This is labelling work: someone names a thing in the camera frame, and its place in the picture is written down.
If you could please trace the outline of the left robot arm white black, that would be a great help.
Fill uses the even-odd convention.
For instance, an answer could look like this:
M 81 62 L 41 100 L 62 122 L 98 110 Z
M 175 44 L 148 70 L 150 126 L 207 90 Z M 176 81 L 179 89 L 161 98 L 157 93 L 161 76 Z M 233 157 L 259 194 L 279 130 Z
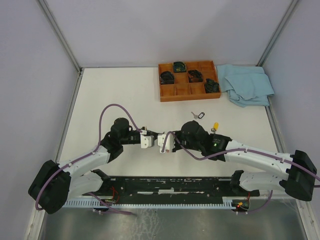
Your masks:
M 145 126 L 133 130 L 129 121 L 121 117 L 85 155 L 61 163 L 46 161 L 28 189 L 28 194 L 35 200 L 36 210 L 53 214 L 69 199 L 91 192 L 106 195 L 111 183 L 97 167 L 115 160 L 123 153 L 124 145 L 138 144 L 143 149 L 153 147 L 158 135 Z

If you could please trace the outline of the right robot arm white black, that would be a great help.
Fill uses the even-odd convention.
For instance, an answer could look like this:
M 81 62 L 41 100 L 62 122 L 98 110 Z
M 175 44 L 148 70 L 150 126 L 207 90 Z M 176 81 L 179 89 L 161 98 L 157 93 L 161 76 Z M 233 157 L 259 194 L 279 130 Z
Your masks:
M 184 150 L 201 153 L 196 160 L 213 160 L 247 165 L 257 172 L 237 170 L 231 177 L 229 189 L 236 196 L 256 190 L 284 191 L 292 198 L 309 202 L 315 182 L 320 178 L 308 154 L 296 150 L 293 154 L 271 152 L 250 147 L 228 136 L 209 133 L 195 120 L 185 123 L 171 133 L 165 152 Z

